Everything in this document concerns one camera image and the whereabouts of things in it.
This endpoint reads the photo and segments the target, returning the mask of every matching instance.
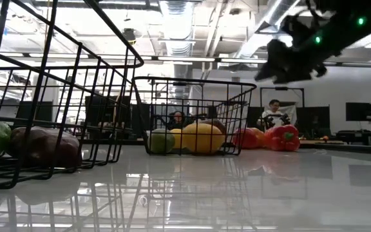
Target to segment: glossy white surface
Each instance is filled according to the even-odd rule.
[[[0,190],[0,231],[371,231],[371,155],[125,146],[117,164]]]

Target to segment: green light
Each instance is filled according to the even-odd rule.
[[[314,38],[314,42],[315,42],[316,44],[321,43],[321,37],[320,37],[320,36],[316,36],[316,37]]]
[[[365,17],[360,17],[357,19],[357,25],[363,26],[366,23],[366,18]]]

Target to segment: red bell pepper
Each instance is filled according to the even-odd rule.
[[[296,151],[300,147],[299,131],[292,125],[267,130],[265,141],[266,147],[273,151]]]
[[[237,129],[233,134],[232,142],[235,146],[241,147],[242,149],[254,149],[258,147],[258,138],[254,131],[249,128]]]

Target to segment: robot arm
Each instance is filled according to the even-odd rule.
[[[317,10],[335,14],[320,26],[321,18],[312,13],[315,23],[311,27],[299,22],[298,15],[287,16],[281,29],[292,36],[293,45],[287,47],[273,39],[267,45],[269,59],[255,77],[257,81],[272,77],[276,77],[275,84],[311,80],[313,70],[322,77],[327,72],[323,61],[341,55],[343,49],[371,34],[371,1],[314,1]]]

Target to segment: bell pepper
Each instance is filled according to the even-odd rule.
[[[296,151],[300,147],[299,131],[292,125],[267,130],[265,141],[266,147],[273,151]]]
[[[249,128],[249,129],[252,130],[254,132],[254,134],[256,135],[256,137],[257,137],[256,148],[264,148],[265,147],[265,136],[264,136],[264,132],[262,132],[261,130],[259,130],[257,128]]]
[[[258,147],[257,136],[254,131],[250,130],[249,128],[235,130],[231,142],[235,146],[241,147],[242,149],[254,149]]]

